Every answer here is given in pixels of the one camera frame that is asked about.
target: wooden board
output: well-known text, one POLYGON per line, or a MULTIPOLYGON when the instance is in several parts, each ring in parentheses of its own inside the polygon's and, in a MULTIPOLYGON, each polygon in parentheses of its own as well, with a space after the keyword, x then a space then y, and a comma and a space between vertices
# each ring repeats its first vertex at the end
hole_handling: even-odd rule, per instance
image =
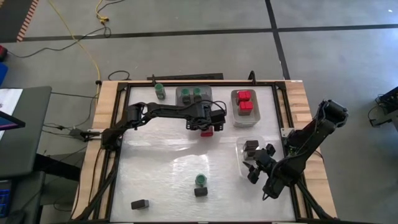
MULTIPOLYGON (((101 87, 101 93, 99 94, 98 104, 96 106, 96 111, 93 121, 93 129, 105 129, 110 127, 112 113, 114 110, 116 92, 119 82, 129 82, 129 83, 151 83, 151 81, 105 81, 101 87)), ((161 80, 159 83, 170 83, 176 82, 176 80, 168 81, 161 80)), ((248 82, 250 80, 181 80, 184 83, 220 83, 220 82, 248 82)), ((261 82, 285 82, 287 89, 287 96, 289 99, 290 110, 292 112, 292 118, 294 126, 296 129, 303 128, 311 120, 311 112, 308 105, 307 96, 305 94, 304 85, 301 81, 283 81, 283 80, 261 80, 261 82)), ((284 123, 287 124, 286 110, 284 108, 283 97, 279 93, 280 108, 282 110, 282 117, 284 123)), ((80 192, 76 193, 75 206, 76 210, 73 214, 73 218, 79 216, 79 214, 84 210, 90 201, 90 191, 91 198, 95 195, 98 184, 100 181, 101 168, 104 162, 104 152, 99 152, 99 158, 97 165, 95 166, 96 156, 98 149, 100 148, 100 140, 92 140, 88 143, 85 160, 83 167, 81 168, 81 178, 80 178, 80 192)), ((113 162, 113 156, 110 158, 109 167, 113 162)), ((305 177, 307 181, 307 187, 318 203, 323 207, 323 209, 331 216, 336 216, 336 210, 331 197, 328 179, 325 172, 325 167, 320 156, 314 154, 307 162, 307 168, 305 169, 305 177)), ((105 218, 106 203, 108 201, 109 192, 108 190, 103 195, 103 200, 101 203, 101 209, 99 213, 99 218, 105 218)), ((298 194, 298 201, 300 207, 300 213, 302 217, 305 217, 305 207, 303 204, 303 198, 301 194, 298 194)))

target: orange striped tape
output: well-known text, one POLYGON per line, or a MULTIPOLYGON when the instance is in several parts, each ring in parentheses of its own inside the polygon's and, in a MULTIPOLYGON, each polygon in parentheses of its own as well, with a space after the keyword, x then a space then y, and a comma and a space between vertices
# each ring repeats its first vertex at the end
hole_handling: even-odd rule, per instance
POLYGON ((39 3, 39 0, 33 0, 32 4, 30 5, 30 8, 27 12, 25 21, 21 27, 21 29, 19 30, 18 36, 17 36, 17 42, 21 42, 24 40, 25 37, 25 33, 27 31, 27 28, 29 27, 30 22, 32 21, 33 15, 35 13, 37 4, 39 3))

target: gray floor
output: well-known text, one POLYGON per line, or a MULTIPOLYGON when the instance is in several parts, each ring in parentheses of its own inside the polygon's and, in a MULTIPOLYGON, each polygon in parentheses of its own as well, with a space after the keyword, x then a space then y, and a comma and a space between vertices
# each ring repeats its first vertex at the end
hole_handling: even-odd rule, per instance
MULTIPOLYGON (((76 34, 101 27, 97 1, 54 0, 76 34)), ((389 0, 272 0, 278 27, 352 26, 398 23, 398 3, 389 0)), ((103 11, 114 33, 202 29, 269 28, 260 0, 126 0, 103 11)), ((40 1, 27 36, 68 35, 47 1, 40 1)), ((374 99, 398 85, 398 29, 281 33, 292 79, 303 80, 312 113, 331 98, 349 109, 347 125, 322 144, 337 214, 344 220, 396 223, 398 213, 398 133, 386 124, 371 128, 367 114, 374 99)), ((19 55, 70 41, 5 44, 19 55)), ((155 75, 223 72, 227 79, 283 79, 272 34, 223 34, 179 37, 85 40, 105 80, 115 70, 133 79, 155 75)), ((4 87, 51 85, 54 91, 94 95, 96 72, 74 46, 28 59, 10 58, 4 87)), ((77 124, 88 115, 90 100, 53 95, 46 122, 77 124)), ((40 152, 66 154, 80 142, 43 135, 40 152)), ((57 217, 50 210, 42 223, 57 217)))

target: computer screen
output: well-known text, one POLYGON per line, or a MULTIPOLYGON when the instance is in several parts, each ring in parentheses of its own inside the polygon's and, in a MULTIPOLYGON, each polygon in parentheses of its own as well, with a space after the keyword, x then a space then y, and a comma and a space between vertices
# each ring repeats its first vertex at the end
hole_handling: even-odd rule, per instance
POLYGON ((25 122, 0 111, 0 131, 25 127, 25 122))

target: yellow cable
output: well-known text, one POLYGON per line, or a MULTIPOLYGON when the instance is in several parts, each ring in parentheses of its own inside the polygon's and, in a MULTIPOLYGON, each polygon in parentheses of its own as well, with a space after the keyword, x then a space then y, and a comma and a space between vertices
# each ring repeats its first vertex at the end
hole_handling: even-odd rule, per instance
MULTIPOLYGON (((84 48, 84 46, 80 43, 80 41, 78 41, 75 36, 73 35, 73 32, 69 29, 67 22, 65 22, 65 20, 63 19, 63 17, 61 16, 60 12, 58 12, 57 8, 54 6, 52 0, 48 0, 51 7, 54 9, 54 11, 58 14, 59 18, 62 20, 63 25, 65 25, 65 27, 68 29, 70 36, 72 37, 72 39, 86 52, 86 54, 89 56, 89 58, 91 59, 91 61, 93 62, 95 69, 97 69, 97 75, 98 75, 98 80, 101 80, 101 72, 100 69, 98 68, 98 64, 97 62, 94 60, 94 58, 91 56, 91 54, 84 48)), ((97 85, 97 91, 96 91, 96 96, 98 97, 98 93, 100 92, 100 86, 97 85)), ((98 98, 95 99, 95 108, 96 105, 98 103, 98 98)))
POLYGON ((95 7, 95 14, 97 14, 97 16, 98 16, 98 18, 99 18, 99 21, 102 23, 102 25, 105 25, 105 22, 108 22, 108 21, 109 21, 109 18, 106 17, 106 16, 101 16, 101 15, 98 13, 98 7, 100 6, 100 4, 101 4, 102 2, 103 2, 103 0, 99 0, 97 6, 95 7))

